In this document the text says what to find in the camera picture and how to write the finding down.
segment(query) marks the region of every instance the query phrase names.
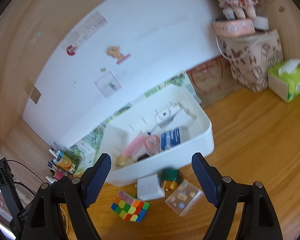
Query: white label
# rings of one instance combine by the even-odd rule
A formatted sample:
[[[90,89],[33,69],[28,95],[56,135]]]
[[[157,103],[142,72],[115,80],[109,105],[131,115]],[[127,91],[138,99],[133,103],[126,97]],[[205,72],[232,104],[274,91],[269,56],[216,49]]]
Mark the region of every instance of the white label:
[[[230,25],[226,25],[226,29],[228,33],[231,33],[231,26]]]
[[[296,85],[296,92],[298,93],[300,91],[300,82]]]
[[[76,143],[78,149],[87,157],[90,154],[95,154],[95,149],[87,142],[80,140]]]

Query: blue rubber grip pad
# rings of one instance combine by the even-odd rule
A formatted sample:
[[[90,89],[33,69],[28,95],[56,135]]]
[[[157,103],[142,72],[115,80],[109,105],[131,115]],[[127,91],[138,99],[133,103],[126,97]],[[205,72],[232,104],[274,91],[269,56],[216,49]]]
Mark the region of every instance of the blue rubber grip pad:
[[[192,169],[208,202],[212,203],[215,207],[218,207],[220,205],[218,188],[197,155],[192,156]]]
[[[104,158],[101,156],[95,165],[100,161],[99,168],[93,174],[90,182],[85,189],[85,199],[83,204],[88,208],[91,204],[95,203],[100,193],[100,190],[109,174],[111,169],[111,158],[108,154]]]

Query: white storage box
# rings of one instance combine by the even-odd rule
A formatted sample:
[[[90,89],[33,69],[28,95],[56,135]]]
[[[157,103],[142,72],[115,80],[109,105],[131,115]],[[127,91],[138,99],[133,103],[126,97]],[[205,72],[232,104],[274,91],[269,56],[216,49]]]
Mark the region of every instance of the white storage box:
[[[155,115],[178,103],[194,117],[188,127],[182,127],[181,144],[126,166],[116,166],[122,150],[140,133],[150,131],[157,123]],[[153,134],[165,131],[157,127]],[[158,173],[164,168],[179,169],[191,163],[192,155],[201,152],[209,155],[214,149],[212,125],[185,87],[169,86],[155,95],[144,99],[107,125],[100,145],[101,153],[111,156],[111,170],[106,182],[115,186],[125,186],[137,182],[138,178]]]

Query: white charger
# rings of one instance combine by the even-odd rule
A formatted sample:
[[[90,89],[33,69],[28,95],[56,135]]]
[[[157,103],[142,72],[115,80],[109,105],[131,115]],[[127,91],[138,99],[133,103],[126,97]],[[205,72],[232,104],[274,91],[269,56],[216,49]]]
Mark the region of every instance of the white charger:
[[[138,199],[149,201],[165,196],[164,189],[160,186],[158,174],[153,174],[147,177],[138,179],[137,184]]]

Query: paper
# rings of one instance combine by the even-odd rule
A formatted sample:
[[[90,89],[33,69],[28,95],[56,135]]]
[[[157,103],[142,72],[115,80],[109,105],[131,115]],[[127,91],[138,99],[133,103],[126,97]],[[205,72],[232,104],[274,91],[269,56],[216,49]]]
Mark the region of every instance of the paper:
[[[98,11],[91,14],[67,35],[64,43],[67,54],[69,56],[75,55],[77,49],[105,24],[107,24],[107,20]]]
[[[95,85],[98,87],[105,98],[109,98],[112,94],[122,88],[111,71],[108,71],[101,78],[99,78],[95,82]]]

